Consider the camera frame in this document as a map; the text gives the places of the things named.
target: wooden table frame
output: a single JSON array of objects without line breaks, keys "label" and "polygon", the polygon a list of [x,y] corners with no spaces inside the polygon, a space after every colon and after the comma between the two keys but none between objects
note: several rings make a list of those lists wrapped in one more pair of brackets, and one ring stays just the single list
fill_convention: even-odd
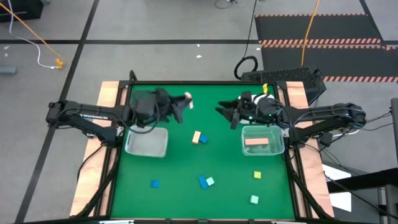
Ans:
[{"label": "wooden table frame", "polygon": [[[185,84],[186,82],[140,82],[141,84]],[[197,84],[207,84],[207,85],[220,85],[230,83],[233,85],[243,85],[247,83],[243,82],[189,82],[189,83],[197,83]],[[127,96],[130,95],[130,90],[127,90],[126,85],[129,82],[120,81],[120,82],[103,82],[101,86],[101,90],[99,92],[99,97],[97,101],[98,106],[115,106],[115,105],[124,105]],[[290,106],[294,106],[296,108],[308,108],[307,98],[305,96],[305,91],[302,82],[287,82],[287,89],[285,91],[278,89],[279,97],[281,102],[285,103],[285,101],[289,101]],[[110,121],[103,120],[94,120],[96,124],[101,126],[110,126]],[[297,124],[297,126],[304,128],[312,125],[311,122],[302,122]],[[313,146],[314,148],[318,148],[317,142],[315,139],[310,139],[307,142],[308,145]],[[91,153],[93,153],[100,146],[100,142],[98,139],[89,139],[84,159],[87,158]],[[325,180],[325,176],[323,174],[323,167],[320,155],[317,151],[311,147],[304,147],[300,149],[300,153],[297,154],[296,160],[292,161],[294,169],[298,172],[301,178],[305,181],[307,185],[307,189],[309,189],[310,193],[313,195],[315,200],[322,206],[324,211],[327,214],[333,216],[333,208],[331,206],[328,188]],[[93,158],[91,158],[85,166],[82,168],[80,173],[80,178],[76,187],[75,197],[73,199],[73,204],[71,207],[70,215],[76,215],[80,212],[87,202],[90,201],[93,194],[96,192],[100,183],[106,176],[106,173],[103,170],[109,171],[113,165],[113,161],[116,155],[116,149],[107,148],[103,149]],[[296,184],[293,184],[292,180],[289,180],[291,188],[295,190],[291,190],[292,198],[296,198],[293,201],[295,204],[295,216],[297,217],[317,217],[313,210],[309,209],[308,204],[303,199],[303,195]],[[97,203],[96,208],[90,213],[90,216],[93,215],[107,215],[110,211],[110,203],[113,199],[113,193],[111,187],[114,183],[110,183],[106,190],[103,193],[101,200]]]}]

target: orange cable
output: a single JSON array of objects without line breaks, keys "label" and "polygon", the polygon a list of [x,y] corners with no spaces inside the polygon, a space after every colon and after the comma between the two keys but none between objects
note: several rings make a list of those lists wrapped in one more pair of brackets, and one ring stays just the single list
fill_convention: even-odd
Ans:
[{"label": "orange cable", "polygon": [[303,43],[303,50],[301,52],[301,66],[303,66],[303,64],[304,64],[305,46],[307,44],[307,38],[308,38],[308,34],[310,33],[310,29],[311,29],[313,18],[315,16],[315,14],[317,13],[318,5],[319,5],[319,0],[317,0],[317,5],[315,6],[315,9],[313,10],[313,13],[312,13],[312,16],[311,16],[311,20],[310,20],[310,23],[309,23],[308,28],[307,28],[307,33],[305,33],[305,38],[304,38],[304,43]]},{"label": "orange cable", "polygon": [[22,21],[22,19],[20,19],[17,15],[15,15],[13,12],[11,12],[3,3],[0,2],[0,6],[3,7],[3,8],[4,8],[8,13],[10,13],[12,16],[14,16],[19,22],[21,22],[21,23],[26,27],[26,29],[28,29],[33,35],[35,35],[38,39],[40,39],[40,40],[43,42],[43,44],[45,44],[45,46],[48,47],[54,54],[56,54],[58,57],[60,57],[60,58],[62,58],[63,60],[65,60],[64,57],[62,57],[60,54],[58,54],[56,51],[54,51],[54,49],[51,48],[51,47],[49,46],[48,43],[46,43],[46,42],[45,42],[39,35],[37,35],[28,25],[26,25],[26,23],[25,23],[24,21]]}]

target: small cube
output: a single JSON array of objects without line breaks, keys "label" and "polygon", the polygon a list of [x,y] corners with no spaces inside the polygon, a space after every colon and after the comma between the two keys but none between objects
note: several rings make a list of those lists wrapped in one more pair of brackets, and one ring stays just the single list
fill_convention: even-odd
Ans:
[{"label": "small cube", "polygon": [[200,131],[195,131],[195,133],[193,134],[192,143],[198,144],[199,139],[200,139]]},{"label": "small cube", "polygon": [[212,186],[214,184],[214,180],[212,177],[206,179],[207,185]]},{"label": "small cube", "polygon": [[159,188],[160,187],[159,181],[158,180],[152,180],[150,182],[150,186],[153,187],[153,188]]},{"label": "small cube", "polygon": [[255,179],[261,179],[261,172],[260,171],[254,171],[254,178]]},{"label": "small cube", "polygon": [[206,143],[208,141],[207,137],[204,135],[200,135],[199,141],[202,143]]},{"label": "small cube", "polygon": [[259,197],[255,196],[255,195],[250,196],[250,203],[258,204],[259,203]]},{"label": "small cube", "polygon": [[200,187],[205,190],[209,187],[209,185],[206,182],[205,176],[204,175],[200,175],[199,176],[199,183],[200,183]]}]

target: white cable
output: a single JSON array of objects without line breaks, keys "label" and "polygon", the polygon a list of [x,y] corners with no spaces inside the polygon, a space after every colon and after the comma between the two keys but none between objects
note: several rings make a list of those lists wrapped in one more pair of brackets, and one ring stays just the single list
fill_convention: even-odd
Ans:
[{"label": "white cable", "polygon": [[[9,7],[10,7],[10,11],[11,11],[12,13],[14,13],[14,11],[12,10],[11,0],[8,0],[8,5],[9,5]],[[22,38],[22,37],[16,37],[16,36],[14,36],[14,35],[12,34],[12,24],[13,24],[13,23],[14,23],[14,16],[11,15],[10,27],[9,27],[9,29],[8,29],[8,32],[10,33],[11,37],[13,37],[13,38],[15,38],[15,39],[19,39],[19,40],[24,40],[24,41],[26,41],[26,42],[28,42],[28,43],[33,44],[34,46],[36,46],[36,47],[37,47],[37,51],[39,52],[39,54],[38,54],[38,56],[37,56],[37,63],[38,63],[41,67],[44,67],[44,68],[51,68],[51,69],[58,68],[58,66],[45,66],[45,65],[42,65],[42,64],[40,63],[40,56],[41,56],[40,47],[39,47],[37,44],[35,44],[35,43],[33,43],[32,41],[30,41],[30,40],[27,40],[27,39]]]}]

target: white paper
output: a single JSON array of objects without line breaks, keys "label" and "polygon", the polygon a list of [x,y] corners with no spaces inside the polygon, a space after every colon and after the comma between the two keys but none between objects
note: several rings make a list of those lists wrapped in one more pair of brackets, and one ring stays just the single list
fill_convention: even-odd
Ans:
[{"label": "white paper", "polygon": [[[332,180],[338,180],[343,178],[351,177],[350,173],[335,169],[330,166],[323,165],[323,171],[325,174]],[[351,193],[342,192],[342,193],[333,193],[330,194],[330,202],[331,206],[346,210],[347,212],[351,212]]]}]

